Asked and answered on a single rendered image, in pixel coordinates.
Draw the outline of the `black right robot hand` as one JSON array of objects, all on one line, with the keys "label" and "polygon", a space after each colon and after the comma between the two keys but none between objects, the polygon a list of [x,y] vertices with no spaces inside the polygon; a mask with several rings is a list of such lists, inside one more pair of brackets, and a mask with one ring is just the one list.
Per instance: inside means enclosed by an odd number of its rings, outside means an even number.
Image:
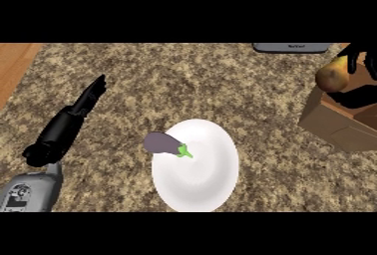
[{"label": "black right robot hand", "polygon": [[[350,43],[337,56],[346,58],[347,73],[353,75],[356,72],[356,60],[362,52],[366,53],[365,68],[371,79],[377,82],[377,43]],[[377,85],[364,85],[346,93],[328,93],[328,97],[344,108],[359,109],[377,104]]]}]

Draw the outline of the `yellow-brown pear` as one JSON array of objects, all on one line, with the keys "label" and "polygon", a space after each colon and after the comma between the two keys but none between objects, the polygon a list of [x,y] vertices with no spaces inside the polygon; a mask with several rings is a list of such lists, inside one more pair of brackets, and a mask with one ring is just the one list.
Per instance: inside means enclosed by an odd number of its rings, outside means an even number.
[{"label": "yellow-brown pear", "polygon": [[338,92],[346,88],[349,83],[346,56],[334,58],[318,70],[315,74],[315,83],[318,88],[327,93]]}]

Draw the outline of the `white plate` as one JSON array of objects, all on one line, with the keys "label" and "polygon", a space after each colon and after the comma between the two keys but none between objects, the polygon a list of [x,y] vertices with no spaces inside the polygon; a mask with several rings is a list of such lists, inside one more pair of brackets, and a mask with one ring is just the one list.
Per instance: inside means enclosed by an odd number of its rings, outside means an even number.
[{"label": "white plate", "polygon": [[230,136],[216,123],[199,119],[177,123],[167,134],[188,146],[191,156],[154,155],[158,195],[174,211],[214,211],[238,181],[238,152]]}]

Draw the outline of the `grey flat appliance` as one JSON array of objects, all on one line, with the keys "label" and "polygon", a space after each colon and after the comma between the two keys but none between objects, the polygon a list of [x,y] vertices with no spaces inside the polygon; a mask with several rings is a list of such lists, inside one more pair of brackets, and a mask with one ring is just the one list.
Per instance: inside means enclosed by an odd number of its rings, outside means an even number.
[{"label": "grey flat appliance", "polygon": [[253,49],[260,53],[318,54],[329,48],[329,43],[253,43]]}]

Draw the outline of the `purple eggplant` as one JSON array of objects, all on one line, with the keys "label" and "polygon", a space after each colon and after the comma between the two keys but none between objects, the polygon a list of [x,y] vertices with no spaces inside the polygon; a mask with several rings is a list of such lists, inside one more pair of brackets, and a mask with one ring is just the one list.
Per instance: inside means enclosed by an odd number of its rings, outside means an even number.
[{"label": "purple eggplant", "polygon": [[148,133],[143,146],[151,153],[170,153],[177,157],[192,157],[188,145],[174,139],[167,133],[152,131]]}]

